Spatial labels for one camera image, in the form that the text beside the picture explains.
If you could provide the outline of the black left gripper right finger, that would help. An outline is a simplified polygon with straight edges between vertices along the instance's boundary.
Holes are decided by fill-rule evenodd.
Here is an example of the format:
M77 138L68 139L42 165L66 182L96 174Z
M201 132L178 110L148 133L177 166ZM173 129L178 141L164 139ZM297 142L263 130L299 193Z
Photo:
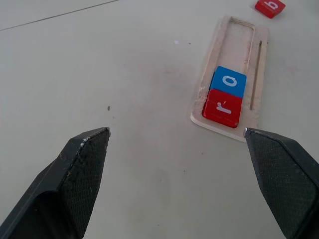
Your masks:
M260 191L287 239L319 237L319 164L295 140L244 132Z

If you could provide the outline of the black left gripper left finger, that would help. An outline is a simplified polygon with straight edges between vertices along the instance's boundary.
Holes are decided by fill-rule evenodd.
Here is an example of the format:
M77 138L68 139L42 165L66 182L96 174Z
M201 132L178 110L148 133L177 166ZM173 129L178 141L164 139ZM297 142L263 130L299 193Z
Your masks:
M0 227L2 239L82 239L100 189L108 127L77 135L33 180Z

